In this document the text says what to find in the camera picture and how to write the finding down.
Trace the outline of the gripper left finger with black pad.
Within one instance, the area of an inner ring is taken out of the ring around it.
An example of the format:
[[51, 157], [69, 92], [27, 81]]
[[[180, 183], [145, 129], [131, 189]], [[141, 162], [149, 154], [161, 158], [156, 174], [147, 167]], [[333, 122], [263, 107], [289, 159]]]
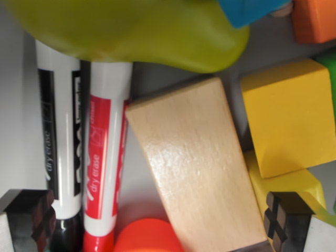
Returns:
[[51, 190], [11, 189], [1, 197], [1, 251], [48, 251], [56, 227]]

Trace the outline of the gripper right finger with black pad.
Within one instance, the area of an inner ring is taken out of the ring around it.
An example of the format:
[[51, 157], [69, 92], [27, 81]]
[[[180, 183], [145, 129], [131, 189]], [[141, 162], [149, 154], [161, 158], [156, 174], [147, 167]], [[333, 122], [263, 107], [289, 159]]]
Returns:
[[275, 251], [335, 251], [335, 215], [308, 192], [269, 192], [264, 227]]

